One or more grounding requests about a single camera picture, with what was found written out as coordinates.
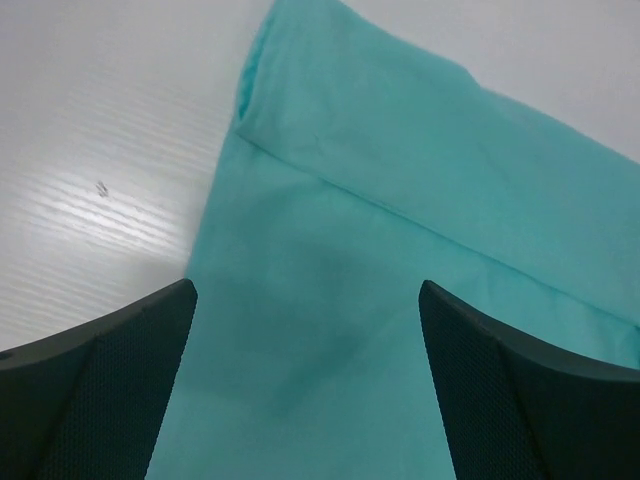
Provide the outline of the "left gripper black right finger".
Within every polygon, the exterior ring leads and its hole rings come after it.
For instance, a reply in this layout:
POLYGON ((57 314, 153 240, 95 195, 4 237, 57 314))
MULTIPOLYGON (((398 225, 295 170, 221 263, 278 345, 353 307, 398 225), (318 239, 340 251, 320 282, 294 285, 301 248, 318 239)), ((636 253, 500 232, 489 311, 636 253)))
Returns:
POLYGON ((457 478, 638 478, 637 370, 544 342, 432 281, 419 311, 457 478))

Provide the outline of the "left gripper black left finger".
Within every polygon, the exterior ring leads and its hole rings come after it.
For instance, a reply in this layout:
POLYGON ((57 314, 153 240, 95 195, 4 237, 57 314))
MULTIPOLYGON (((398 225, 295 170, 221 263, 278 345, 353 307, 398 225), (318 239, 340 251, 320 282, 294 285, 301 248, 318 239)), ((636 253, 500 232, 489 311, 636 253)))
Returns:
POLYGON ((2 478, 144 478, 196 304, 182 279, 3 351, 2 478))

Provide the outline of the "teal t shirt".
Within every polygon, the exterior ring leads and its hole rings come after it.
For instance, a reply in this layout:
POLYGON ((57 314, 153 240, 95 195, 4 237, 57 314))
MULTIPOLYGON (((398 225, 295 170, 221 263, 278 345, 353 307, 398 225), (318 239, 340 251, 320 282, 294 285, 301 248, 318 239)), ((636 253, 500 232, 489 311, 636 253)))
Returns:
POLYGON ((151 479, 450 479, 432 280, 639 364, 639 167, 338 1, 257 32, 188 267, 151 479))

